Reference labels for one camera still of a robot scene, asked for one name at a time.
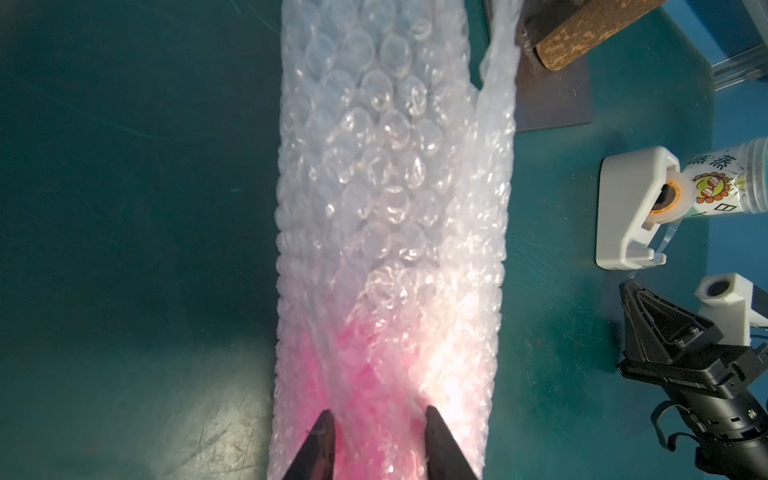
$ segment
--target scratch mark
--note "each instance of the scratch mark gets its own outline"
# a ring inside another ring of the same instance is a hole
[[[182,460],[179,465],[177,465],[176,468],[171,470],[168,475],[165,475],[166,478],[170,477],[172,474],[174,474],[179,468],[181,468],[181,467],[185,466],[187,463],[191,462],[195,457],[197,457],[199,454],[203,453],[206,449],[208,449],[208,447],[211,447],[216,442],[221,440],[221,437],[223,437],[224,434],[229,431],[230,425],[232,425],[232,422],[230,422],[230,424],[227,425],[227,427],[223,431],[221,431],[221,432],[217,433],[216,435],[210,437],[208,440],[205,441],[205,443],[203,443],[202,445],[199,445],[196,449],[194,449],[192,451],[192,453],[187,455],[187,457],[184,460]]]
[[[589,375],[587,375],[587,374],[584,372],[584,370],[582,370],[582,369],[581,369],[581,367],[578,365],[578,363],[574,363],[574,364],[576,365],[576,368],[578,369],[578,371],[579,371],[579,372],[581,372],[581,373],[584,373],[584,376],[585,376],[585,377],[587,377],[587,378],[590,378],[590,376],[589,376]]]
[[[568,333],[568,332],[564,332],[564,331],[562,331],[562,332],[563,332],[563,335],[564,335],[564,336],[566,336],[566,337],[568,337],[569,339],[571,339],[571,341],[572,341],[573,343],[578,343],[579,345],[581,345],[581,346],[584,346],[584,344],[583,344],[583,343],[581,343],[581,342],[577,342],[576,340],[574,340],[574,337],[572,337],[570,333]]]
[[[96,115],[89,114],[87,111],[81,110],[80,108],[77,108],[74,105],[70,105],[67,102],[63,101],[63,100],[59,100],[58,98],[56,98],[53,95],[49,94],[47,91],[43,90],[42,88],[38,88],[38,87],[34,86],[33,84],[31,84],[28,81],[26,81],[24,78],[21,78],[21,77],[16,76],[15,74],[12,74],[10,71],[8,71],[7,69],[5,69],[3,67],[0,67],[0,71],[2,71],[2,73],[4,73],[4,74],[8,75],[10,78],[13,78],[17,82],[22,83],[29,91],[31,91],[33,93],[36,93],[36,94],[40,95],[43,98],[46,98],[47,100],[49,100],[50,102],[58,105],[59,107],[66,108],[67,110],[79,113],[80,115],[83,115],[84,117],[90,118],[91,120],[93,120],[93,121],[95,121],[97,123],[100,123],[100,124],[103,124],[103,125],[107,125],[108,127],[115,128],[115,129],[117,129],[119,131],[124,131],[125,133],[131,134],[131,135],[135,135],[137,137],[148,138],[150,140],[178,141],[178,142],[192,141],[191,138],[158,137],[157,135],[145,134],[143,131],[134,130],[133,128],[129,128],[129,127],[125,127],[123,125],[115,124],[113,122],[110,122],[106,118],[101,118],[101,117],[97,117]]]
[[[245,445],[245,451],[248,453],[248,449],[250,448],[250,440],[253,438],[253,433],[256,431],[256,424],[253,424],[253,428],[250,430],[250,435],[248,435],[248,443]],[[243,455],[243,464],[240,466],[240,474],[237,476],[237,480],[240,480],[243,477],[243,470],[245,469],[245,461],[247,459],[246,455]]]
[[[130,5],[132,7],[138,8],[140,10],[144,10],[146,12],[150,12],[150,13],[152,13],[154,15],[159,16],[159,17],[163,17],[163,18],[165,18],[166,20],[168,20],[170,22],[178,23],[179,25],[183,25],[184,27],[187,27],[190,30],[196,31],[197,33],[201,32],[201,30],[198,27],[196,27],[194,25],[190,25],[190,24],[186,23],[184,20],[181,20],[180,18],[176,18],[176,17],[174,17],[172,15],[169,15],[167,13],[161,12],[160,10],[155,10],[152,7],[147,7],[144,4],[132,2],[131,0],[122,0],[122,2],[125,3],[126,5]]]
[[[280,36],[280,31],[278,31],[278,30],[277,30],[276,28],[274,28],[272,25],[270,25],[269,23],[267,23],[267,22],[266,22],[266,20],[264,20],[264,18],[263,18],[261,15],[259,15],[259,12],[257,12],[257,11],[256,11],[256,9],[253,7],[253,5],[251,5],[251,4],[249,3],[249,4],[248,4],[248,8],[250,8],[250,10],[251,10],[251,11],[253,12],[253,14],[256,16],[256,18],[258,18],[258,19],[259,19],[259,22],[263,23],[265,27],[267,27],[267,28],[268,28],[269,30],[271,30],[271,31],[274,31],[274,32],[275,32],[275,33],[276,33],[278,36]]]

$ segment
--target white 3d printed bracket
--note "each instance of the white 3d printed bracket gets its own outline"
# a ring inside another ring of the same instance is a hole
[[[680,161],[664,147],[651,147],[603,160],[598,198],[595,261],[606,270],[639,270],[664,265],[663,253],[648,244],[660,224],[648,214],[667,181],[667,171],[680,171]]]

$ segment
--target robotic arm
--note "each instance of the robotic arm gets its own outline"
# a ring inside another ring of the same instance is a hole
[[[651,416],[670,452],[680,435],[699,443],[696,467],[731,480],[768,479],[768,414],[747,387],[768,369],[768,346],[750,348],[750,326],[768,326],[768,294],[736,274],[704,278],[689,312],[629,280],[621,284],[627,345],[619,372],[669,396]],[[672,409],[690,433],[659,426]]]

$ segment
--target plastic bottle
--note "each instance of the plastic bottle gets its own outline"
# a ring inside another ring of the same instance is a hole
[[[696,185],[692,216],[768,212],[768,137],[713,151],[688,162]]]

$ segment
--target wooden block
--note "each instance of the wooden block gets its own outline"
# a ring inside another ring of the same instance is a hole
[[[561,70],[663,3],[664,0],[587,0],[536,45],[536,53],[546,68]]]

